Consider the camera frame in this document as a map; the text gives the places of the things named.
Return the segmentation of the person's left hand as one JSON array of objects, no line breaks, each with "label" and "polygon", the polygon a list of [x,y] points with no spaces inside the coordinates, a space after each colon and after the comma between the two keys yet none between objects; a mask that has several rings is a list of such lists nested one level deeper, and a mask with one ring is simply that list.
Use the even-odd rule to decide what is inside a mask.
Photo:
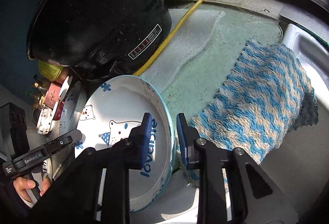
[{"label": "person's left hand", "polygon": [[[23,178],[23,177],[18,177],[13,181],[13,186],[20,196],[20,198],[27,203],[32,203],[31,198],[29,197],[27,190],[28,189],[33,189],[36,187],[36,184],[33,180]],[[41,190],[40,190],[40,196],[43,196],[45,192],[50,188],[51,186],[51,181],[49,177],[44,177],[41,185]]]}]

